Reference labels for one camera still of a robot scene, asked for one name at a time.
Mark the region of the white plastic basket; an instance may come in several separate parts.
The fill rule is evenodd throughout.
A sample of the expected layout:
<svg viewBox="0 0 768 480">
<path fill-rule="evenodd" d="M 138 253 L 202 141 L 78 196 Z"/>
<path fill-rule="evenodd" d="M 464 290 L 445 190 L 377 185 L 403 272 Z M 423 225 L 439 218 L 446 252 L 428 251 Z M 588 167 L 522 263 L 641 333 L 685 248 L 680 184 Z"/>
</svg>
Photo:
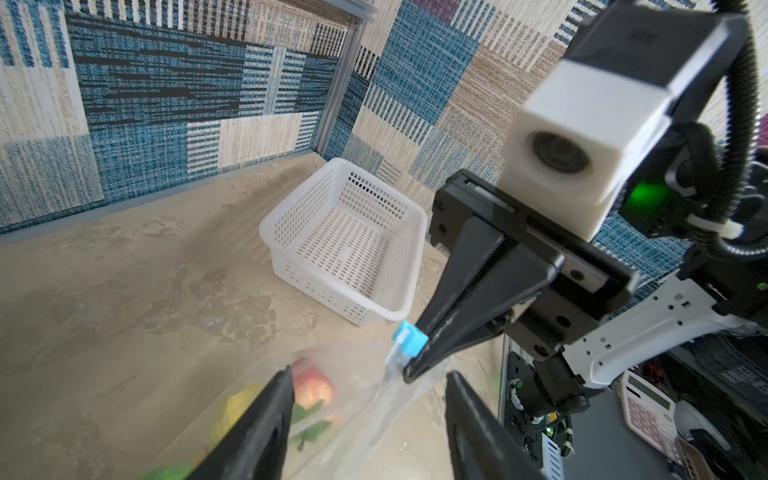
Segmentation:
<svg viewBox="0 0 768 480">
<path fill-rule="evenodd" d="M 394 187 L 334 158 L 261 222 L 275 275 L 356 326 L 405 320 L 428 216 Z"/>
</svg>

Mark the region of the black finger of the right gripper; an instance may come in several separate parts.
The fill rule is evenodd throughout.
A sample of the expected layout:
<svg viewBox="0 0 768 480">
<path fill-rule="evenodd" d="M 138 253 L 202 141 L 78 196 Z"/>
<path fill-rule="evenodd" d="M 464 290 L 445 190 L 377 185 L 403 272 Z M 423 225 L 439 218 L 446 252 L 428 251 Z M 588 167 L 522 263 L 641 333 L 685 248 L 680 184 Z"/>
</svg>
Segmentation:
<svg viewBox="0 0 768 480">
<path fill-rule="evenodd" d="M 429 336 L 422 351 L 404 368 L 403 380 L 415 380 L 450 355 L 499 335 L 511 309 L 540 293 L 557 277 L 565 257 L 547 246 L 538 252 L 503 242 L 475 280 L 449 323 Z"/>
<path fill-rule="evenodd" d="M 435 293 L 417 321 L 423 333 L 437 336 L 438 329 L 448 325 L 503 242 L 504 234 L 480 218 L 473 216 L 463 224 Z"/>
</svg>

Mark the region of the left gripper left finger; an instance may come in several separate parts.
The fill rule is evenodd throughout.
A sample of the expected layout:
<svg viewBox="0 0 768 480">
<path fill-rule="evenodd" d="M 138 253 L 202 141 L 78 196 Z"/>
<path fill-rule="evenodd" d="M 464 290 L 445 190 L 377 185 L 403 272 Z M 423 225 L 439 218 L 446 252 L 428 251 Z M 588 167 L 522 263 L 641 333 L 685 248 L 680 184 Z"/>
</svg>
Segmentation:
<svg viewBox="0 0 768 480">
<path fill-rule="evenodd" d="M 289 368 L 276 373 L 191 479 L 279 479 L 294 405 Z"/>
</svg>

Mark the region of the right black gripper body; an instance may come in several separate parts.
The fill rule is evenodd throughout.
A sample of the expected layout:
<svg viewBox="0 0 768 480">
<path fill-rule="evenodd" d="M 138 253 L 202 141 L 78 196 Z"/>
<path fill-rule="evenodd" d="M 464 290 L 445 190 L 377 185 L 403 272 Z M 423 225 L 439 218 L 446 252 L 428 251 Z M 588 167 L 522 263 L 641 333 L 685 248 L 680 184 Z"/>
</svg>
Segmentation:
<svg viewBox="0 0 768 480">
<path fill-rule="evenodd" d="M 514 306 L 499 333 L 537 360 L 575 343 L 634 296 L 637 272 L 467 170 L 453 174 L 437 191 L 432 212 L 430 241 L 448 249 L 449 257 L 473 216 L 501 231 L 504 242 L 538 252 L 549 246 L 564 255 L 554 281 Z"/>
</svg>

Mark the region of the yellow lemon toy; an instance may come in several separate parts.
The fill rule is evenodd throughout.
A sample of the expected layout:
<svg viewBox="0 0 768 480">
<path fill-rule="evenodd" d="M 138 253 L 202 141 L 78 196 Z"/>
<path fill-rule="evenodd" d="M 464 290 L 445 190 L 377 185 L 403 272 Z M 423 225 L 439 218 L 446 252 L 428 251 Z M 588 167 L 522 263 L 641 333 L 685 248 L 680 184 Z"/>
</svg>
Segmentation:
<svg viewBox="0 0 768 480">
<path fill-rule="evenodd" d="M 219 443 L 231 428 L 247 411 L 256 397 L 261 393 L 262 385 L 247 385 L 243 390 L 229 396 L 218 407 L 211 429 L 211 439 L 214 444 Z"/>
</svg>

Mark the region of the clear zip top bag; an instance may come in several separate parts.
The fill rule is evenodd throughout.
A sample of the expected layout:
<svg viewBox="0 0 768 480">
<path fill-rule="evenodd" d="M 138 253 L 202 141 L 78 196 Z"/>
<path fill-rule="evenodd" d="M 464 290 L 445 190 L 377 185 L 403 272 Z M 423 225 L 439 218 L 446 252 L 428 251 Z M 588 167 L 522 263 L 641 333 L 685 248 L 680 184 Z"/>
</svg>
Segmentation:
<svg viewBox="0 0 768 480">
<path fill-rule="evenodd" d="M 413 383 L 403 380 L 404 368 L 426 341 L 423 333 L 404 322 L 389 339 L 359 340 L 259 360 L 181 431 L 149 472 L 181 464 L 196 468 L 223 440 L 214 444 L 211 429 L 224 400 L 247 385 L 264 389 L 276 373 L 291 370 L 295 360 L 307 358 L 327 375 L 336 395 L 330 405 L 318 402 L 305 410 L 295 402 L 294 390 L 281 479 L 351 479 L 398 415 L 445 375 L 449 363 L 442 361 Z"/>
</svg>

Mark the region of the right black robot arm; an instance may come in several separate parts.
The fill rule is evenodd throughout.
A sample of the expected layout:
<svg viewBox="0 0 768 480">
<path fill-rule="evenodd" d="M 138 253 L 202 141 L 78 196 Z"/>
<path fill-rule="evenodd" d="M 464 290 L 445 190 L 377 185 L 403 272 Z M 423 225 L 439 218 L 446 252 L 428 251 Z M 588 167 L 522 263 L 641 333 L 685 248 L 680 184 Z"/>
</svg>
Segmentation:
<svg viewBox="0 0 768 480">
<path fill-rule="evenodd" d="M 630 367 L 719 331 L 767 331 L 767 152 L 743 1 L 613 1 L 516 115 L 496 184 L 433 202 L 448 263 L 417 321 L 412 384 L 501 335 L 533 356 L 515 435 L 587 409 Z"/>
</svg>

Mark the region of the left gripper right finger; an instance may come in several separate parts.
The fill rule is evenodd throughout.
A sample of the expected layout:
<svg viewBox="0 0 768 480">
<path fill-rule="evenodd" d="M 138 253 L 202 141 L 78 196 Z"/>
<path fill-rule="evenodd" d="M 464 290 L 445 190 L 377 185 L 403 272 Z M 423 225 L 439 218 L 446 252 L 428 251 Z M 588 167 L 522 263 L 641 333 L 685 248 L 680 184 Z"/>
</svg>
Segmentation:
<svg viewBox="0 0 768 480">
<path fill-rule="evenodd" d="M 446 428 L 456 479 L 540 479 L 544 475 L 457 371 L 447 374 Z"/>
</svg>

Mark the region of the dark green lime toy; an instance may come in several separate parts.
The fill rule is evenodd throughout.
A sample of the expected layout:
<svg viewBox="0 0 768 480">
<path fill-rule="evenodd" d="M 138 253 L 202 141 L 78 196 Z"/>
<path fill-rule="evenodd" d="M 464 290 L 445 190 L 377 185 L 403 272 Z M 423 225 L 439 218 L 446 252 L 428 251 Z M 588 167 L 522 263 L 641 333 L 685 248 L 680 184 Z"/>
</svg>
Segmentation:
<svg viewBox="0 0 768 480">
<path fill-rule="evenodd" d="M 141 480 L 186 480 L 194 470 L 191 464 L 165 466 L 148 472 Z"/>
</svg>

